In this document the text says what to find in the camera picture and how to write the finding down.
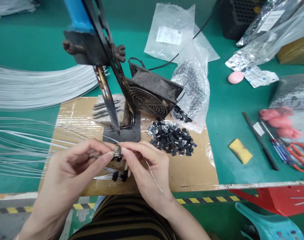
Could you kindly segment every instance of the orange scissors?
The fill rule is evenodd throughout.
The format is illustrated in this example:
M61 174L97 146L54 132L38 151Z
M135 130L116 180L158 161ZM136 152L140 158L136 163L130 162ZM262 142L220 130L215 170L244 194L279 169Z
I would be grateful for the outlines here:
M288 152L294 156L297 160L299 160L302 165L304 166L304 154L301 153L295 145L300 146L301 148L304 149L304 144L302 143L298 143L298 142L285 142L284 140L282 140L281 138L279 138L279 140L283 143L283 145L285 146L286 150L288 150ZM293 167L301 172L304 172L304 169L299 168L296 164L293 164Z

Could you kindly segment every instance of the red chair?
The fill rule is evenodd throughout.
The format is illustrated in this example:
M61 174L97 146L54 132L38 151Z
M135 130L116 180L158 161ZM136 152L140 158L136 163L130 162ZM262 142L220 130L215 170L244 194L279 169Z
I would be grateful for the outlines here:
M285 217L304 213L304 185L257 188L259 197L241 190L231 189L229 191L261 208Z

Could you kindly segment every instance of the striped shirt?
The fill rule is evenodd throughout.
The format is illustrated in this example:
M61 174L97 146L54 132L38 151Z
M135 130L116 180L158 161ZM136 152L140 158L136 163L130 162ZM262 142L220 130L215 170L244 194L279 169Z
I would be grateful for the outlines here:
M92 222L69 240L175 240L169 222L140 195L107 196Z

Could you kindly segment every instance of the person's right hand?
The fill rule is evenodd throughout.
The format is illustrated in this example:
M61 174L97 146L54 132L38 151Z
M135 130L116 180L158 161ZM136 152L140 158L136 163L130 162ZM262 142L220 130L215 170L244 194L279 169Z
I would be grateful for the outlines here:
M156 212L167 218L167 207L174 199L169 187L169 157L146 141L122 142L119 145L142 197ZM145 157L151 171L149 167L145 169L142 166L137 157L140 158L140 155Z

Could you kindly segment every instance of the teal stool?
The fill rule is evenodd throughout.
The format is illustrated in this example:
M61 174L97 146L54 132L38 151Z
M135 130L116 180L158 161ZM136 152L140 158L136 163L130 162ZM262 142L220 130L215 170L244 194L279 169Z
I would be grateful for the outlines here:
M280 215L263 216L253 212L240 202L235 203L235 208L253 223L260 240L304 240L301 230L287 217ZM244 231L241 231L241 233L251 240L258 239L251 237Z

